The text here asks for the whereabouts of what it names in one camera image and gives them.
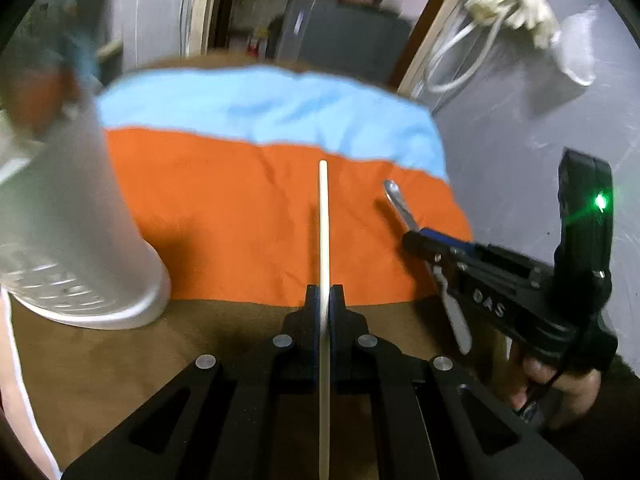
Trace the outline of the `person's right hand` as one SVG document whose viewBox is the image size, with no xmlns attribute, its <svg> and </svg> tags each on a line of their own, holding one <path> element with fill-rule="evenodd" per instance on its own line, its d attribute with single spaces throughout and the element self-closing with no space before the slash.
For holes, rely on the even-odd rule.
<svg viewBox="0 0 640 480">
<path fill-rule="evenodd" d="M 601 384 L 600 370 L 559 375 L 555 368 L 533 356 L 519 356 L 511 359 L 503 395 L 511 408 L 520 410 L 535 386 L 549 385 L 551 391 L 560 396 L 558 406 L 548 418 L 549 425 L 556 428 L 585 416 L 596 403 Z"/>
</svg>

